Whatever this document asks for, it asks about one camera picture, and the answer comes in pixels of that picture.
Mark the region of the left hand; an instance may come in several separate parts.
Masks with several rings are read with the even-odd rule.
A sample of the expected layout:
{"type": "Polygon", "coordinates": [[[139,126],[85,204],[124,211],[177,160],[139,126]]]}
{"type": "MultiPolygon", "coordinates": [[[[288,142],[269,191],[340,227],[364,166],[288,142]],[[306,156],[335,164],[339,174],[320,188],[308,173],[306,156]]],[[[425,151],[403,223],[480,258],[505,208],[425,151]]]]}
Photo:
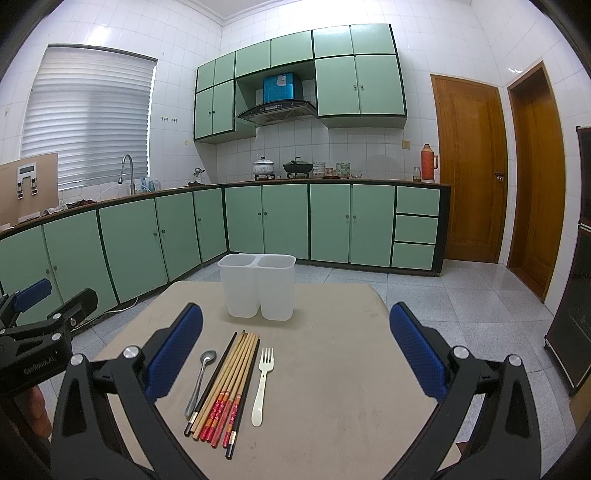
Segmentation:
{"type": "Polygon", "coordinates": [[[32,431],[42,439],[49,439],[52,434],[52,423],[49,419],[44,396],[38,386],[29,391],[28,423],[32,431]]]}

